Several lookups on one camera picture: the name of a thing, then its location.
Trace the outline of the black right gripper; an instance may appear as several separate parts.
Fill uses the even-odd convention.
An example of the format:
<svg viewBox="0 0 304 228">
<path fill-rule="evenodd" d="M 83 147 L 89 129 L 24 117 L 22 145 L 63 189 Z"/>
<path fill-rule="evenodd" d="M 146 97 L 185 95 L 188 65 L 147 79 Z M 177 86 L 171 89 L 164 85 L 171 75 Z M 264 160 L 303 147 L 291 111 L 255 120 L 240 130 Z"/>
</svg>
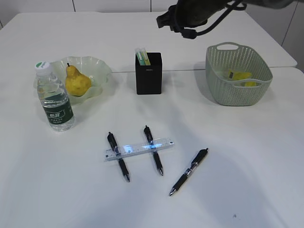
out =
<svg viewBox="0 0 304 228">
<path fill-rule="evenodd" d="M 163 13 L 162 15 L 159 15 L 156 18 L 157 26 L 159 29 L 165 26 L 169 26 L 171 31 L 179 32 L 174 19 L 175 10 L 176 10 L 176 5 L 171 5 L 169 6 L 167 12 Z"/>
</svg>

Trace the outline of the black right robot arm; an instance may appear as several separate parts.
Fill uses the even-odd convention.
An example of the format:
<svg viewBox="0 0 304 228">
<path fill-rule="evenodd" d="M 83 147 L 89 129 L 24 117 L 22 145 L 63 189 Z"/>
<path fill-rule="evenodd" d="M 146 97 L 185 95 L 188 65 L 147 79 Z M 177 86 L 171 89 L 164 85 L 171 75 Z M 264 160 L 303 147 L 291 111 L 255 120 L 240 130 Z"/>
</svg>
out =
<svg viewBox="0 0 304 228">
<path fill-rule="evenodd" d="M 195 39 L 211 32 L 230 12 L 244 11 L 247 5 L 256 5 L 270 9 L 282 9 L 292 0 L 179 0 L 168 11 L 157 17 L 158 28 L 170 27 L 171 31 L 180 33 L 187 39 Z M 196 27 L 207 24 L 216 12 L 225 10 L 207 29 L 197 32 Z"/>
</svg>

